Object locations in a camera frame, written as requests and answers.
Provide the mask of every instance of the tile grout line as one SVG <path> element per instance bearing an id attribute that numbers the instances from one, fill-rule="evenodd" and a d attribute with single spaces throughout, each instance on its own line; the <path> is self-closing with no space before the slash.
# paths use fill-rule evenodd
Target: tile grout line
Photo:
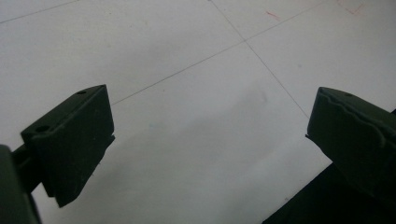
<path id="1" fill-rule="evenodd" d="M 32 15 L 35 15 L 35 14 L 40 13 L 40 12 L 44 12 L 44 11 L 48 11 L 48 10 L 54 9 L 56 7 L 63 7 L 63 6 L 66 6 L 66 5 L 69 5 L 69 4 L 78 2 L 78 1 L 79 0 L 74 0 L 74 1 L 71 1 L 71 2 L 60 4 L 60 5 L 55 6 L 55 7 L 45 8 L 45 9 L 42 9 L 42 10 L 39 10 L 39 11 L 36 11 L 36 12 L 32 12 L 32 13 L 29 13 L 29 14 L 26 14 L 26 15 L 23 15 L 23 16 L 19 16 L 19 17 L 16 17 L 16 18 L 8 19 L 8 20 L 5 20 L 5 21 L 0 21 L 0 25 L 3 24 L 3 23 L 6 23 L 8 21 L 15 21 L 17 19 L 21 19 L 21 18 L 25 18 L 25 17 L 28 17 L 28 16 L 32 16 Z"/>
<path id="2" fill-rule="evenodd" d="M 283 88 L 283 90 L 288 94 L 288 96 L 291 98 L 291 100 L 300 108 L 300 110 L 303 112 L 303 114 L 309 119 L 308 115 L 303 111 L 301 106 L 297 103 L 297 101 L 294 99 L 294 97 L 291 96 L 290 92 L 286 90 L 285 86 L 283 86 L 282 82 L 275 76 L 274 72 L 268 67 L 268 65 L 264 62 L 264 60 L 256 53 L 256 51 L 249 45 L 247 42 L 248 47 L 253 51 L 253 53 L 262 61 L 262 64 L 267 68 L 267 70 L 271 73 L 271 75 L 274 77 L 274 79 L 279 83 L 279 85 Z"/>
<path id="3" fill-rule="evenodd" d="M 220 14 L 224 17 L 224 19 L 233 27 L 233 29 L 238 33 L 238 35 L 242 38 L 242 41 L 239 42 L 239 43 L 237 43 L 237 44 L 234 44 L 234 45 L 228 47 L 227 49 L 224 49 L 224 50 L 222 50 L 222 51 L 220 51 L 220 52 L 217 52 L 217 53 L 213 54 L 212 56 L 209 56 L 208 58 L 205 58 L 205 59 L 201 60 L 201 61 L 198 62 L 198 63 L 202 63 L 202 62 L 204 62 L 204 61 L 206 61 L 206 60 L 208 60 L 208 59 L 211 59 L 211 58 L 213 58 L 213 57 L 215 57 L 215 56 L 221 54 L 222 52 L 224 52 L 224 51 L 226 51 L 226 50 L 228 50 L 228 49 L 231 49 L 231 48 L 233 48 L 233 47 L 235 47 L 235 46 L 238 46 L 238 45 L 240 45 L 240 44 L 242 44 L 242 43 L 246 43 L 246 39 L 245 39 L 244 37 L 242 37 L 242 35 L 241 35 L 241 34 L 238 32 L 238 30 L 233 26 L 233 24 L 228 20 L 228 18 L 220 11 L 220 9 L 218 8 L 218 6 L 216 6 L 216 4 L 215 4 L 212 0 L 209 0 L 209 1 L 210 1 L 210 2 L 213 4 L 213 6 L 218 10 L 218 12 L 220 12 Z M 177 74 L 180 74 L 180 73 L 186 71 L 186 70 L 189 69 L 189 68 L 194 67 L 194 66 L 197 65 L 198 63 L 194 63 L 194 64 L 192 64 L 192 65 L 190 65 L 190 66 L 188 66 L 188 67 L 186 67 L 186 68 L 184 68 L 184 69 L 182 69 L 182 70 L 180 70 L 180 71 L 174 73 L 173 75 L 171 75 L 171 76 L 169 76 L 169 77 L 163 78 L 163 79 L 161 79 L 160 81 L 157 81 L 156 83 L 151 84 L 151 85 L 147 86 L 146 88 L 144 88 L 144 89 L 142 89 L 142 90 L 140 90 L 140 91 L 134 92 L 134 93 L 132 93 L 131 95 L 129 95 L 129 96 L 127 96 L 127 97 L 124 97 L 124 98 L 118 100 L 116 103 L 114 103 L 114 104 L 112 104 L 112 105 L 116 105 L 116 104 L 118 104 L 118 103 L 120 103 L 120 102 L 122 102 L 122 101 L 124 101 L 124 100 L 126 100 L 126 99 L 128 99 L 128 98 L 130 98 L 130 97 L 133 97 L 134 95 L 138 94 L 139 92 L 145 91 L 146 89 L 151 88 L 151 87 L 153 87 L 153 86 L 155 86 L 155 85 L 157 85 L 157 84 L 159 84 L 159 83 L 165 81 L 166 79 L 168 79 L 168 78 L 170 78 L 170 77 L 173 77 L 173 76 L 175 76 L 175 75 L 177 75 Z"/>
<path id="4" fill-rule="evenodd" d="M 287 19 L 287 20 L 285 20 L 285 21 L 292 20 L 292 19 L 294 19 L 295 17 L 297 17 L 297 16 L 299 16 L 299 15 L 305 13 L 306 11 L 311 10 L 312 8 L 315 8 L 315 7 L 317 7 L 317 6 L 321 5 L 321 4 L 323 4 L 323 3 L 326 2 L 326 1 L 327 1 L 327 0 L 324 0 L 324 1 L 320 2 L 319 4 L 314 5 L 313 7 L 309 8 L 309 9 L 306 9 L 306 10 L 300 12 L 299 14 L 297 14 L 297 15 L 295 15 L 295 16 L 293 16 L 293 17 L 291 17 L 291 18 L 289 18 L 289 19 Z M 219 13 L 224 17 L 224 19 L 225 19 L 228 23 L 230 23 L 230 25 L 235 29 L 235 31 L 239 34 L 239 36 L 241 36 L 241 38 L 244 40 L 243 42 L 246 43 L 246 44 L 248 45 L 248 47 L 251 49 L 251 51 L 253 51 L 253 53 L 260 59 L 260 61 L 262 62 L 262 64 L 267 68 L 267 70 L 271 73 L 271 75 L 274 77 L 274 79 L 277 81 L 277 83 L 279 83 L 279 85 L 283 88 L 283 90 L 288 94 L 288 96 L 291 98 L 291 100 L 300 108 L 300 110 L 303 112 L 303 114 L 309 119 L 308 115 L 303 111 L 303 109 L 301 108 L 301 106 L 300 106 L 300 105 L 297 103 L 297 101 L 291 96 L 291 94 L 288 92 L 288 90 L 286 90 L 285 86 L 283 86 L 283 84 L 282 84 L 282 83 L 280 82 L 280 80 L 275 76 L 274 72 L 268 67 L 268 65 L 264 62 L 264 60 L 256 53 L 256 51 L 253 49 L 253 47 L 251 47 L 251 46 L 249 45 L 249 43 L 247 42 L 247 40 L 246 40 L 244 37 L 242 37 L 242 35 L 239 33 L 239 31 L 233 26 L 233 24 L 230 22 L 230 20 L 228 20 L 228 18 L 224 15 L 224 13 L 218 8 L 218 6 L 216 6 L 216 4 L 215 4 L 212 0 L 210 0 L 210 2 L 212 2 L 213 6 L 215 6 L 215 8 L 216 8 L 216 9 L 219 11 Z M 275 26 L 272 26 L 272 27 L 268 28 L 268 29 L 266 29 L 266 30 L 264 30 L 264 31 L 262 31 L 262 32 L 260 32 L 260 33 L 258 33 L 257 35 L 260 35 L 260 34 L 266 32 L 266 31 L 268 31 L 268 30 L 270 30 L 270 29 L 272 29 L 272 28 L 274 28 L 274 27 L 277 27 L 278 25 L 282 24 L 282 23 L 285 22 L 285 21 L 282 21 L 282 22 L 280 22 L 279 24 L 277 24 L 277 25 L 275 25 Z"/>
<path id="5" fill-rule="evenodd" d="M 178 75 L 178 74 L 180 74 L 180 73 L 186 71 L 187 69 L 192 68 L 192 67 L 194 67 L 195 65 L 197 65 L 197 64 L 199 64 L 199 63 L 203 63 L 204 61 L 207 61 L 207 60 L 209 60 L 209 59 L 211 59 L 211 58 L 213 58 L 213 57 L 216 57 L 217 55 L 221 54 L 222 52 L 227 51 L 227 50 L 229 50 L 229 49 L 232 49 L 232 48 L 234 48 L 234 47 L 236 47 L 236 46 L 238 46 L 238 45 L 240 45 L 240 44 L 242 44 L 242 43 L 245 43 L 245 41 L 241 41 L 241 42 L 238 42 L 238 43 L 236 43 L 236 44 L 234 44 L 234 45 L 231 45 L 231 46 L 228 47 L 227 49 L 223 49 L 223 50 L 221 50 L 221 51 L 219 51 L 219 52 L 217 52 L 217 53 L 215 53 L 215 54 L 213 54 L 213 55 L 211 55 L 211 56 L 209 56 L 209 57 L 207 57 L 207 58 L 205 58 L 205 59 L 199 61 L 198 63 L 194 63 L 194 64 L 192 64 L 192 65 L 190 65 L 190 66 L 188 66 L 188 67 L 186 67 L 186 68 L 183 68 L 182 70 L 180 70 L 180 71 L 174 73 L 173 75 L 171 75 L 171 76 L 169 76 L 169 77 L 165 77 L 165 78 L 163 78 L 163 79 L 161 79 L 161 80 L 155 82 L 154 84 L 151 84 L 151 85 L 145 87 L 144 89 L 142 89 L 142 90 L 140 90 L 140 91 L 136 91 L 136 92 L 132 93 L 131 95 L 126 96 L 126 97 L 124 97 L 124 98 L 118 100 L 116 103 L 113 103 L 113 104 L 111 104 L 111 105 L 116 105 L 116 104 L 118 104 L 118 103 L 120 103 L 120 102 L 122 102 L 122 101 L 124 101 L 124 100 L 127 100 L 128 98 L 133 97 L 134 95 L 136 95 L 136 94 L 138 94 L 138 93 L 140 93 L 140 92 L 142 92 L 142 91 L 145 91 L 146 89 L 149 89 L 149 88 L 151 88 L 151 87 L 153 87 L 153 86 L 155 86 L 155 85 L 157 85 L 157 84 L 159 84 L 159 83 L 165 81 L 165 80 L 168 79 L 168 78 L 174 77 L 174 76 L 176 76 L 176 75 Z"/>
<path id="6" fill-rule="evenodd" d="M 246 42 L 246 39 L 241 35 L 241 33 L 239 33 L 239 31 L 235 28 L 235 26 L 233 26 L 233 23 L 228 20 L 228 18 L 225 16 L 225 14 L 218 8 L 218 6 L 212 1 L 209 0 L 213 6 L 218 10 L 218 12 L 223 16 L 223 18 L 233 27 L 233 29 L 236 31 L 237 34 L 239 34 L 239 36 L 243 39 L 244 42 Z"/>

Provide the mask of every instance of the floor tile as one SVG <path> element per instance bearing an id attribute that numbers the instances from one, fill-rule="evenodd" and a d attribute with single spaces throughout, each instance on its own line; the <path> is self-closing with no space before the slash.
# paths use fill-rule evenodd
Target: floor tile
<path id="1" fill-rule="evenodd" d="M 261 223 L 329 161 L 308 119 L 247 44 L 112 106 L 117 137 L 44 223 Z"/>
<path id="2" fill-rule="evenodd" d="M 75 0 L 2 0 L 0 2 L 0 23 L 71 2 L 75 2 Z"/>
<path id="3" fill-rule="evenodd" d="M 107 84 L 115 103 L 241 41 L 207 1 L 78 1 L 0 24 L 3 144 L 63 99 Z"/>
<path id="4" fill-rule="evenodd" d="M 212 0 L 242 37 L 250 38 L 323 0 Z"/>
<path id="5" fill-rule="evenodd" d="M 309 115 L 318 87 L 396 107 L 396 3 L 328 1 L 248 41 Z"/>

